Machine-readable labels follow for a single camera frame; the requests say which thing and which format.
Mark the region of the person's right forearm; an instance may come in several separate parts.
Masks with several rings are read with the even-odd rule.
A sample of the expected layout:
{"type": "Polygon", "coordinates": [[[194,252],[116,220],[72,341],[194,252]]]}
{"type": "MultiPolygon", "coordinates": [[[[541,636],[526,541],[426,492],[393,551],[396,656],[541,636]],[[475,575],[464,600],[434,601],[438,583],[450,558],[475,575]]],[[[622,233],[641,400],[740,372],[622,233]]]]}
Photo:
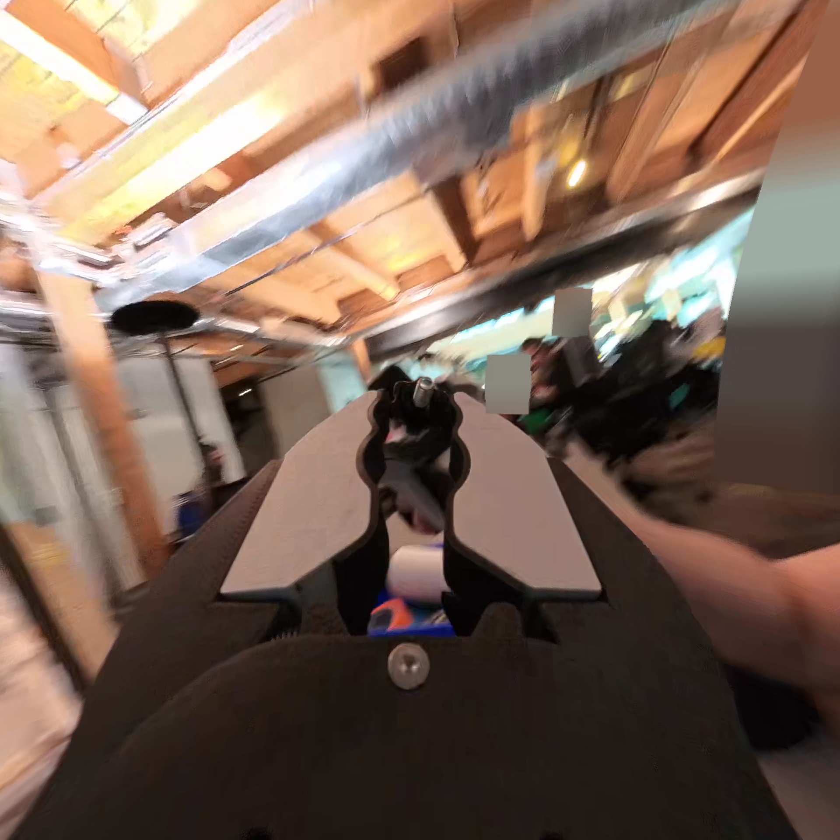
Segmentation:
{"type": "Polygon", "coordinates": [[[722,659],[804,690],[838,732],[837,544],[769,561],[638,512],[621,518],[677,583],[722,659]]]}

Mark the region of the black tool with metal pin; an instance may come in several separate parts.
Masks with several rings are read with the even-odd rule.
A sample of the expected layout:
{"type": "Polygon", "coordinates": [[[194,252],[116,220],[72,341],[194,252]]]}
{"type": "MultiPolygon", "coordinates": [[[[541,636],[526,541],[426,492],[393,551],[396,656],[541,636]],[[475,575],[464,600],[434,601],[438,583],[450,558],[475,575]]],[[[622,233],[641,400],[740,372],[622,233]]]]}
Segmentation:
{"type": "Polygon", "coordinates": [[[480,389],[458,376],[414,380],[397,364],[388,364],[367,387],[383,392],[392,411],[379,483],[383,517],[397,515],[423,535],[442,533],[453,486],[448,473],[454,421],[449,399],[456,393],[482,397],[480,389]]]}

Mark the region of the wooden post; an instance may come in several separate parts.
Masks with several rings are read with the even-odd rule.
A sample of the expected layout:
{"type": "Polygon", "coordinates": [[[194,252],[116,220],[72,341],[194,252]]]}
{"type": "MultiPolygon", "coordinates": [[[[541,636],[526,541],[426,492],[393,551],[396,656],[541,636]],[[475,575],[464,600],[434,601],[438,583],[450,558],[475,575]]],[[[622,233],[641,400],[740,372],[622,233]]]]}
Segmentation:
{"type": "Polygon", "coordinates": [[[152,580],[169,557],[168,543],[119,381],[117,358],[88,283],[37,271],[70,381],[92,426],[109,475],[119,489],[123,517],[142,572],[152,580]]]}

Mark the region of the ceiling light strip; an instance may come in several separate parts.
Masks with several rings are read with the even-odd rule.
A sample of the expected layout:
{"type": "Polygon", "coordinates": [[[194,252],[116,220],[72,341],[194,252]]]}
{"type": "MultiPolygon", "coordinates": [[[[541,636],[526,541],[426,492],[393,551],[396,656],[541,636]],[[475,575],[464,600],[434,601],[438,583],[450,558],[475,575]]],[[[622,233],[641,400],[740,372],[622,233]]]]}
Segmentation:
{"type": "Polygon", "coordinates": [[[149,111],[131,62],[55,2],[2,2],[1,40],[125,125],[149,111]]]}

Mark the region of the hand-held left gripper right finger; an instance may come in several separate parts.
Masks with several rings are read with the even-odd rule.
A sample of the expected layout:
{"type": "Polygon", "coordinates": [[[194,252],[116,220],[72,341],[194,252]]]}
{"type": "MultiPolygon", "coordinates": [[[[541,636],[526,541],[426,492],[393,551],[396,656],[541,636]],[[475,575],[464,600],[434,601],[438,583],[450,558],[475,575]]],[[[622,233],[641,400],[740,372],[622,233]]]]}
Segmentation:
{"type": "Polygon", "coordinates": [[[444,611],[455,634],[512,606],[527,630],[541,608],[595,603],[603,585],[550,463],[529,436],[477,400],[451,397],[444,611]]]}

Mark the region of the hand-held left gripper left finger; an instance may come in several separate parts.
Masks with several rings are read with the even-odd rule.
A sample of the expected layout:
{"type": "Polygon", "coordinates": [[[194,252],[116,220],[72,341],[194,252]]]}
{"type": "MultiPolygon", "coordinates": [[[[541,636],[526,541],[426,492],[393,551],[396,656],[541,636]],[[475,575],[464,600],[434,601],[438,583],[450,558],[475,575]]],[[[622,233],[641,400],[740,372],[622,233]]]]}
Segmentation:
{"type": "Polygon", "coordinates": [[[379,488],[388,429],[386,394],[366,392],[293,445],[221,584],[223,601],[276,604],[298,620],[327,603],[352,635],[366,635],[389,564],[379,488]]]}

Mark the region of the blue plastic bin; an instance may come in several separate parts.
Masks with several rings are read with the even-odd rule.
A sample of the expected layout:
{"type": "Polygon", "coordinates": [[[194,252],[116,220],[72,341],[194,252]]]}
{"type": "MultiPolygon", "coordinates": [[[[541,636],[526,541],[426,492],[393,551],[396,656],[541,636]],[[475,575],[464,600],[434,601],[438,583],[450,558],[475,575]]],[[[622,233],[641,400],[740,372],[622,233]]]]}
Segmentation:
{"type": "Polygon", "coordinates": [[[428,610],[418,611],[423,611],[425,618],[423,624],[415,631],[407,634],[374,637],[454,637],[456,635],[454,628],[442,610],[432,612],[429,612],[428,610]]]}

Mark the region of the black round lamp on pole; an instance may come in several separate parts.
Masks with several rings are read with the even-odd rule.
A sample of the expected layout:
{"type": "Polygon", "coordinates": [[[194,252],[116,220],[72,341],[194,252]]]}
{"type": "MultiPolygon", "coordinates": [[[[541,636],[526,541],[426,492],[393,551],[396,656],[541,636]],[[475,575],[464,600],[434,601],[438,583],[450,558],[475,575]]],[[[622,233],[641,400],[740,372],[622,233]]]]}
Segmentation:
{"type": "Polygon", "coordinates": [[[121,306],[109,317],[108,323],[112,329],[127,336],[153,338],[161,346],[188,431],[199,459],[203,460],[203,436],[198,429],[192,401],[177,369],[170,342],[171,335],[192,329],[198,319],[198,310],[187,303],[147,300],[121,306]]]}

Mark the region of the silver insulated duct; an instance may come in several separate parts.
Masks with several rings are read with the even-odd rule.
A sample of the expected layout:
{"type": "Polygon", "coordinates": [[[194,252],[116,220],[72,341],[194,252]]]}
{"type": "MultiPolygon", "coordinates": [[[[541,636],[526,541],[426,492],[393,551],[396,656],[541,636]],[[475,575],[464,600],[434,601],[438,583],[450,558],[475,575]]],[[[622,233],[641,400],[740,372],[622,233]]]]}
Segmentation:
{"type": "Polygon", "coordinates": [[[517,111],[543,95],[618,68],[737,5],[552,3],[176,226],[158,255],[87,266],[78,264],[79,251],[51,244],[33,262],[105,287],[198,285],[408,170],[420,170],[429,185],[464,170],[498,146],[517,111]]]}

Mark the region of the white tape roll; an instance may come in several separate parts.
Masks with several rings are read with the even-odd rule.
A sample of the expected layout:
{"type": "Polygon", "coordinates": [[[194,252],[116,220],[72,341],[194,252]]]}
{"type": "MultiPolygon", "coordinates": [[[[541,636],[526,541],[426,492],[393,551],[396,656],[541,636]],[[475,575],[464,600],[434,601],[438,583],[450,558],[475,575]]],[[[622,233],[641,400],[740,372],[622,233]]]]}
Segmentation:
{"type": "Polygon", "coordinates": [[[420,606],[440,606],[448,592],[442,544],[406,545],[390,558],[385,588],[391,597],[420,606]]]}

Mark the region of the orange and blue small item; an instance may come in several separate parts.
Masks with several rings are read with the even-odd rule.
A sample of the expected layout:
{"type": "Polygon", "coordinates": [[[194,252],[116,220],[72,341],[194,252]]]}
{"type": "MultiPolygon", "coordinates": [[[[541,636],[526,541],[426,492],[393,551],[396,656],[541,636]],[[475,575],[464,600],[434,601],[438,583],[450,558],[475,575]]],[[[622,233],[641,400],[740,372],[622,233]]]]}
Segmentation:
{"type": "Polygon", "coordinates": [[[425,614],[402,598],[390,598],[380,603],[369,618],[368,636],[400,635],[417,630],[425,614]]]}

